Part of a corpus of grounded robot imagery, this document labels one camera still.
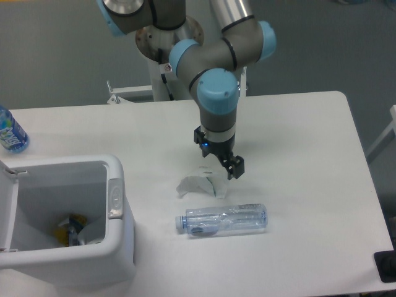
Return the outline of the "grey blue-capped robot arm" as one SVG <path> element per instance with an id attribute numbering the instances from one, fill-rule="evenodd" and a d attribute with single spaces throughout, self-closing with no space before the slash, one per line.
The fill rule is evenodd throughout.
<path id="1" fill-rule="evenodd" d="M 273 54 L 277 46 L 269 23 L 256 19 L 249 1 L 212 1 L 220 40 L 203 44 L 200 26 L 186 14 L 184 1 L 98 1 L 112 34 L 135 33 L 143 55 L 167 64 L 200 111 L 194 142 L 203 156 L 215 155 L 229 179 L 244 173 L 233 153 L 240 87 L 235 71 Z"/>

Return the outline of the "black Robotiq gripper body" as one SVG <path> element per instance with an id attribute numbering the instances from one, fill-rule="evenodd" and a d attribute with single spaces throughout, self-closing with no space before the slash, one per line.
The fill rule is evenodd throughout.
<path id="1" fill-rule="evenodd" d="M 233 154 L 235 144 L 235 134 L 229 136 L 228 131 L 220 133 L 220 139 L 215 137 L 215 133 L 204 131 L 201 127 L 194 130 L 194 142 L 201 148 L 209 148 L 210 154 L 215 155 L 220 161 Z"/>

